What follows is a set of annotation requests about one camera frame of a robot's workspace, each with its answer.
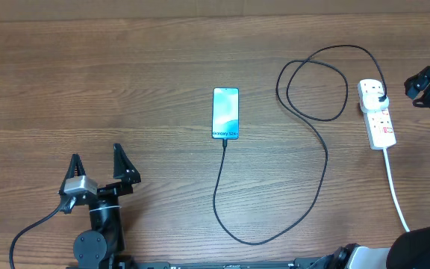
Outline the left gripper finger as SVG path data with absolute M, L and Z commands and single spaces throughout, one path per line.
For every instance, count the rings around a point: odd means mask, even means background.
M 120 143 L 113 145 L 113 177 L 126 184 L 141 182 L 140 173 L 131 163 Z
M 69 163 L 68 170 L 66 172 L 66 175 L 61 183 L 60 190 L 58 191 L 59 194 L 65 194 L 64 188 L 66 184 L 67 179 L 71 179 L 73 177 L 77 176 L 85 176 L 85 169 L 82 164 L 81 158 L 79 154 L 73 154 Z

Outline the white power strip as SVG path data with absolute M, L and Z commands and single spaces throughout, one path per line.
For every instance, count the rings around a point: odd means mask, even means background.
M 358 83 L 359 104 L 362 92 L 382 93 L 384 95 L 384 88 L 380 81 L 375 79 L 363 79 Z M 371 149 L 383 150 L 396 144 L 393 124 L 388 108 L 371 113 L 364 113 L 362 111 L 362 113 L 364 115 L 364 122 Z

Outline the blue smartphone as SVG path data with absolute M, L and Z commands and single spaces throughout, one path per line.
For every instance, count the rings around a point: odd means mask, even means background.
M 239 138 L 239 89 L 214 88 L 212 138 L 236 140 Z

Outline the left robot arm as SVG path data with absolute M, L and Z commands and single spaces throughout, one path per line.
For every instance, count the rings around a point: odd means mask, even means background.
M 76 206 L 86 205 L 89 209 L 91 229 L 78 235 L 73 244 L 78 268 L 136 267 L 134 258 L 123 253 L 119 198 L 132 194 L 141 176 L 118 143 L 113 145 L 113 178 L 115 183 L 100 187 L 87 176 L 80 156 L 72 156 L 59 190 L 59 210 L 69 214 Z

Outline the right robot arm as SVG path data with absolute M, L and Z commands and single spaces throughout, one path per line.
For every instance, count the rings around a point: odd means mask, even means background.
M 414 107 L 430 109 L 430 66 L 408 78 L 404 87 L 405 95 L 412 100 Z M 376 80 L 364 79 L 358 83 L 360 108 L 370 148 L 383 153 L 390 193 L 405 232 L 387 248 L 369 248 L 359 244 L 340 247 L 331 255 L 317 259 L 311 268 L 430 268 L 430 227 L 409 229 L 396 197 L 387 153 L 387 149 L 396 144 L 396 138 L 390 121 L 389 101 L 386 99 L 380 105 L 375 103 L 381 90 L 381 83 Z

